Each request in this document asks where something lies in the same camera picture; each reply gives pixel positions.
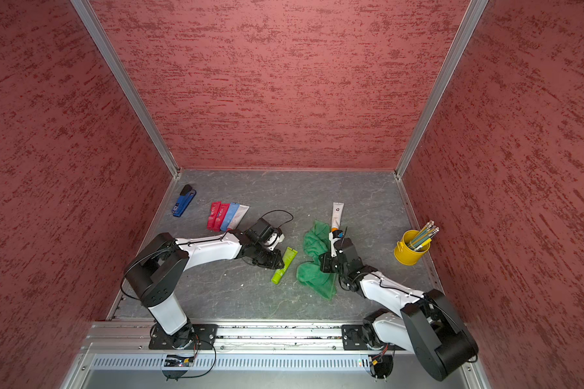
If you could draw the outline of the white tube pink cap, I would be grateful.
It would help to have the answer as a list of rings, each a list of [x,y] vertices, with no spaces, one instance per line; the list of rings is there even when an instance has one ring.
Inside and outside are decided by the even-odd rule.
[[[240,225],[241,221],[243,220],[243,217],[247,214],[247,212],[249,211],[250,207],[246,206],[246,205],[242,205],[240,204],[235,212],[235,214],[233,215],[229,225],[228,225],[228,229],[229,230],[236,230],[238,228],[238,226]]]

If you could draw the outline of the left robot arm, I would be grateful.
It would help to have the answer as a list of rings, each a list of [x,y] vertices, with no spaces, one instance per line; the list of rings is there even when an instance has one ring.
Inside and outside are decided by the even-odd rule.
[[[138,300],[156,321],[153,340],[183,349],[196,341],[193,325],[175,295],[183,273],[193,267],[235,259],[249,259],[256,267],[282,269],[283,254],[277,245],[284,239],[282,230],[272,227],[228,230],[192,240],[161,233],[126,267],[123,279],[133,291],[130,297]]]

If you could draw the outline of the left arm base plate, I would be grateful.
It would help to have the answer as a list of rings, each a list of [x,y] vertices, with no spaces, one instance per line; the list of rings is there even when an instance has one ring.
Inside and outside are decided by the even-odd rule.
[[[213,349],[218,326],[216,324],[185,324],[173,335],[167,334],[161,324],[150,328],[150,350],[190,351]]]

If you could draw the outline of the pink toothpaste tube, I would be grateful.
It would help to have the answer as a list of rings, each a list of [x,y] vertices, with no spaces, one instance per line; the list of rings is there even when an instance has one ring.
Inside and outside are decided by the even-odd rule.
[[[222,203],[220,201],[211,203],[208,222],[207,222],[207,229],[208,230],[214,231],[214,225],[216,223],[217,215],[219,213],[219,209],[220,209],[221,205],[222,205]]]
[[[214,220],[213,230],[220,231],[222,228],[223,221],[225,220],[226,214],[229,210],[230,204],[220,204],[218,208],[217,215]]]

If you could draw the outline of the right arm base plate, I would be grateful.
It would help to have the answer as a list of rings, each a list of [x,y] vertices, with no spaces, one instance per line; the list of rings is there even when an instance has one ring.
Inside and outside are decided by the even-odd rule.
[[[346,351],[380,351],[385,347],[389,351],[404,351],[403,348],[387,344],[379,339],[371,325],[342,325],[342,343]]]

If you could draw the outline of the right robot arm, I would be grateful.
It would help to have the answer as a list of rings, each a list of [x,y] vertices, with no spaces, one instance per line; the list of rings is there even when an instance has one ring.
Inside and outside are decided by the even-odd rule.
[[[413,353],[437,381],[478,358],[479,347],[449,299],[438,289],[412,289],[367,266],[342,230],[329,234],[329,251],[320,257],[321,272],[334,274],[344,290],[357,293],[383,308],[363,319],[355,341],[379,350],[372,373],[389,375],[390,348]]]

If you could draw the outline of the lime green toothpaste tube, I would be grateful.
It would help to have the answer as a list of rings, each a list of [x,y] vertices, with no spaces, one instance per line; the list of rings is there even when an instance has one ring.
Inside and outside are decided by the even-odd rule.
[[[287,272],[288,268],[290,267],[290,264],[292,264],[295,257],[297,256],[297,254],[298,254],[298,251],[292,249],[291,247],[286,248],[286,252],[285,252],[284,256],[282,257],[284,267],[277,269],[274,272],[274,275],[271,279],[271,281],[274,285],[278,285],[281,282],[282,277]]]

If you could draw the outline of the green microfiber cloth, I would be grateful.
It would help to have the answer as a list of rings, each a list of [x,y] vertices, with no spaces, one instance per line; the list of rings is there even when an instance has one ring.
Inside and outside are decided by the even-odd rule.
[[[310,260],[301,263],[296,272],[296,278],[301,285],[329,301],[337,293],[335,275],[321,271],[321,257],[324,254],[330,255],[330,232],[329,225],[319,220],[314,221],[313,227],[303,237],[303,252]]]

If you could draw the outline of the blue toothpaste tube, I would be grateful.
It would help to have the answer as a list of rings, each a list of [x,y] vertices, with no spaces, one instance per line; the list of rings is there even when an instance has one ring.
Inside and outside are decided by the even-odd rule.
[[[222,225],[220,230],[225,232],[228,230],[233,218],[235,217],[235,213],[238,211],[239,204],[237,203],[230,203],[227,212],[225,214],[225,218],[222,221]]]

